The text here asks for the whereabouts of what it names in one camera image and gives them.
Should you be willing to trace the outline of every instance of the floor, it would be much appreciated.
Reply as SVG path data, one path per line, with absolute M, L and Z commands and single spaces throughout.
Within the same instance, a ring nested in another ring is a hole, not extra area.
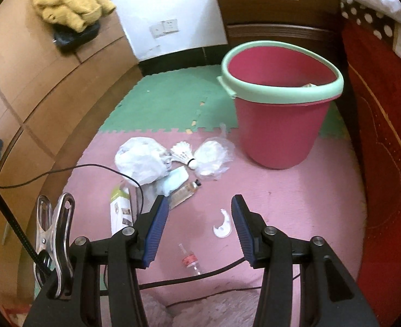
M 228 139 L 236 145 L 234 161 L 219 180 L 203 182 L 192 198 L 170 212 L 156 260 L 147 270 L 138 271 L 139 282 L 187 276 L 179 243 L 195 252 L 204 272 L 241 258 L 234 228 L 226 238 L 217 238 L 212 231 L 223 222 L 220 209 L 230 212 L 235 194 L 242 194 L 252 211 L 289 237 L 309 240 L 323 236 L 356 277 L 363 248 L 365 196 L 355 154 L 335 106 L 305 161 L 287 170 L 266 169 L 250 160 L 239 146 L 232 101 L 215 81 L 219 72 L 216 66 L 203 66 L 180 74 L 172 71 L 145 77 L 108 117 L 79 161 L 115 168 L 115 153 L 134 136 L 154 138 L 168 149 L 184 140 L 196 149 L 206 138 L 219 135 L 221 122 L 227 123 Z M 120 182 L 118 175 L 100 168 L 73 171 L 65 187 L 76 201 L 71 241 L 78 236 L 90 240 L 111 236 L 110 193 Z M 225 289 L 259 286 L 261 279 L 262 271 L 245 262 L 209 279 L 151 289 L 149 293 L 169 305 Z M 298 325 L 298 308 L 296 279 L 292 326 Z

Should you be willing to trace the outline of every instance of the wall socket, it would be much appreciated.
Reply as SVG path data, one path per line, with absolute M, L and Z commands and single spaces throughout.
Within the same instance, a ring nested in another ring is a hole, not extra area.
M 162 21 L 149 27 L 149 29 L 154 38 L 162 37 L 165 36 L 166 34 L 179 31 L 178 20 L 169 19 L 167 21 Z
M 164 25 L 164 32 L 165 33 L 171 33 L 171 32 L 179 31 L 179 29 L 178 29 L 178 20 L 177 19 L 169 19 L 167 21 L 163 21 L 163 25 Z
M 165 35 L 163 22 L 154 24 L 153 26 L 149 27 L 149 29 L 154 38 L 162 37 Z

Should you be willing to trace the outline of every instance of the plastic bag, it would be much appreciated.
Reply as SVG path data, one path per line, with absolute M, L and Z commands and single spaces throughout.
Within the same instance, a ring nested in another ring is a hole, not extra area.
M 166 148 L 152 138 L 130 138 L 117 151 L 114 162 L 120 172 L 140 185 L 152 183 L 168 174 L 171 156 Z M 137 185 L 125 178 L 129 184 Z
M 222 134 L 206 139 L 195 151 L 196 175 L 204 180 L 219 179 L 229 167 L 224 164 L 234 159 L 235 145 L 226 139 L 226 126 L 220 125 Z

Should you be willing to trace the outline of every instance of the bucket handle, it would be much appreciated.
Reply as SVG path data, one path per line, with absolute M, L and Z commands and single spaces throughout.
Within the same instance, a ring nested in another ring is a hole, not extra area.
M 225 83 L 222 76 L 217 76 L 217 81 L 219 81 L 219 83 L 225 89 L 229 97 L 234 99 L 237 96 L 237 93 Z

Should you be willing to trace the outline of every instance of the black cable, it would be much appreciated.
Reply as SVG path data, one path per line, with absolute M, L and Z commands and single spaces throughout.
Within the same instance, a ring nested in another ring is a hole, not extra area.
M 116 171 L 115 169 L 112 169 L 110 167 L 106 167 L 104 165 L 99 165 L 97 163 L 85 163 L 83 165 L 76 165 L 76 166 L 71 166 L 71 167 L 66 167 L 66 168 L 61 168 L 61 169 L 53 169 L 51 171 L 47 171 L 45 173 L 42 173 L 41 175 L 38 175 L 37 177 L 32 178 L 31 180 L 28 180 L 26 182 L 20 183 L 20 184 L 14 184 L 12 186 L 0 186 L 0 189 L 12 189 L 12 188 L 19 188 L 22 186 L 26 186 L 38 179 L 40 179 L 41 177 L 43 177 L 44 175 L 48 175 L 48 174 L 52 174 L 52 173 L 59 173 L 59 172 L 64 172 L 64 171 L 70 171 L 71 169 L 75 169 L 75 168 L 81 168 L 81 167 L 90 167 L 90 166 L 94 166 L 94 167 L 100 167 L 100 168 L 105 168 L 109 171 L 112 171 L 114 173 L 117 173 L 119 175 L 122 175 L 125 178 L 128 178 L 129 180 L 131 180 L 132 182 L 134 182 L 139 188 L 140 188 L 140 193 L 142 195 L 142 205 L 140 208 L 140 214 L 143 212 L 143 205 L 144 205 L 144 194 L 143 194 L 143 189 L 140 186 L 140 183 L 138 183 L 134 178 L 130 177 L 129 175 L 123 174 L 122 172 Z
M 299 278 L 299 277 L 300 277 L 300 273 L 298 275 L 296 275 L 295 277 L 293 277 L 293 280 L 296 279 L 296 278 Z M 185 304 L 186 302 L 200 301 L 200 300 L 206 299 L 206 298 L 211 297 L 211 296 L 225 294 L 225 293 L 229 293 L 231 291 L 247 291 L 247 290 L 256 290 L 256 289 L 261 289 L 261 288 L 262 288 L 261 286 L 255 286 L 255 287 L 251 287 L 251 288 L 228 289 L 228 290 L 220 291 L 218 293 L 214 293 L 214 294 L 211 294 L 211 295 L 198 297 L 197 299 L 174 302 L 173 304 L 167 305 L 166 308 L 169 308 L 169 307 L 172 307 L 172 306 L 175 306 L 175 305 L 179 305 L 179 304 Z
M 245 258 L 242 257 L 238 261 L 235 261 L 231 264 L 228 264 L 226 267 L 214 270 L 209 273 L 205 274 L 200 274 L 196 276 L 190 276 L 187 278 L 179 278 L 179 279 L 171 279 L 171 280 L 163 280 L 163 281 L 155 281 L 154 283 L 146 283 L 146 284 L 140 284 L 139 289 L 144 290 L 144 289 L 151 289 L 151 288 L 156 288 L 159 286 L 166 286 L 166 285 L 173 285 L 173 284 L 180 284 L 180 283 L 188 283 L 189 281 L 196 281 L 204 278 L 209 278 L 211 276 L 215 276 L 217 274 L 221 274 L 223 272 L 226 272 L 227 270 L 230 270 L 231 268 L 236 267 L 237 265 L 243 263 L 245 261 Z

